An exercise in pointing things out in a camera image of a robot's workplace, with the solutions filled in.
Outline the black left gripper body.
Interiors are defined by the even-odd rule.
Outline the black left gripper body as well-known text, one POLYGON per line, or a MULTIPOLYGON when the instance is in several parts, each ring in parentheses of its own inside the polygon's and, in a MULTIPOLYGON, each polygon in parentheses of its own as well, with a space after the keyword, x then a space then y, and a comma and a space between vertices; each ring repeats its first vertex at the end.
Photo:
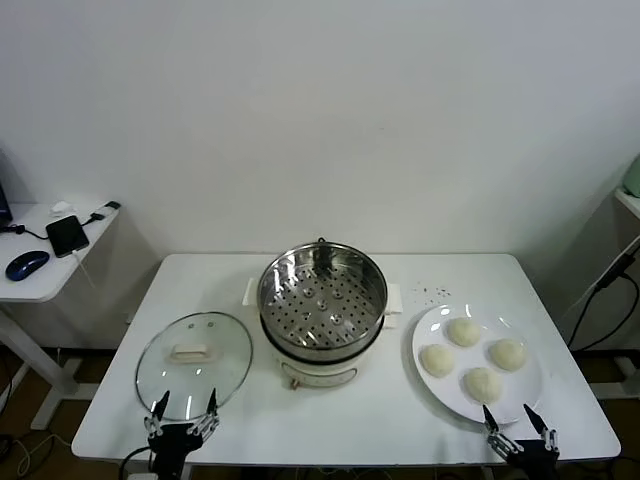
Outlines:
POLYGON ((148 444, 155 454, 151 472, 160 480, 180 479, 188 455, 199 450, 209 437, 203 422, 151 426, 148 444))

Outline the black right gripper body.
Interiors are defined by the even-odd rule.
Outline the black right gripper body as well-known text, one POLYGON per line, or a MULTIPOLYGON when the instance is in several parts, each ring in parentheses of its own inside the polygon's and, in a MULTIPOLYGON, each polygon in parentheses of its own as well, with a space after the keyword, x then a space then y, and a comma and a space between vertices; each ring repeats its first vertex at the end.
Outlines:
POLYGON ((530 480, 559 479, 556 449, 548 449, 543 440, 519 440, 518 444, 522 449, 507 455, 508 465, 521 470, 530 480))

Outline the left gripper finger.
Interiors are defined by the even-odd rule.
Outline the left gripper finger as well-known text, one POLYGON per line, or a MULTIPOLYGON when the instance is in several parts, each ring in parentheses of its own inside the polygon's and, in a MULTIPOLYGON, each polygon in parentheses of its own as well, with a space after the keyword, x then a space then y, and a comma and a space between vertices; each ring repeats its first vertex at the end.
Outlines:
POLYGON ((149 438, 154 438, 162 434, 161 421, 169 402, 170 391, 166 390, 159 401, 152 404, 151 416, 144 418, 144 427, 149 438))
POLYGON ((200 438, 210 438, 219 425, 217 389, 209 397, 205 415, 188 428, 187 433, 200 438))

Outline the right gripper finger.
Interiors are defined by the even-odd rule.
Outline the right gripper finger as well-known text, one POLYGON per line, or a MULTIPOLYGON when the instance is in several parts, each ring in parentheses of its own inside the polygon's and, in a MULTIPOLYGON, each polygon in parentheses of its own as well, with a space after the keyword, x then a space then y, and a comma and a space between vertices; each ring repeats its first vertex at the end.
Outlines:
POLYGON ((487 443, 491 449, 499 456, 510 456, 521 453, 523 447, 501 432, 497 421, 486 404, 482 405, 482 410, 484 414, 484 425, 487 430, 487 443))
POLYGON ((545 448, 554 453, 558 453, 559 448, 557 442, 557 431, 555 429, 550 429, 546 425, 542 417, 538 415, 529 405, 524 404, 523 408, 535 431, 539 434, 541 440, 544 442, 545 448))

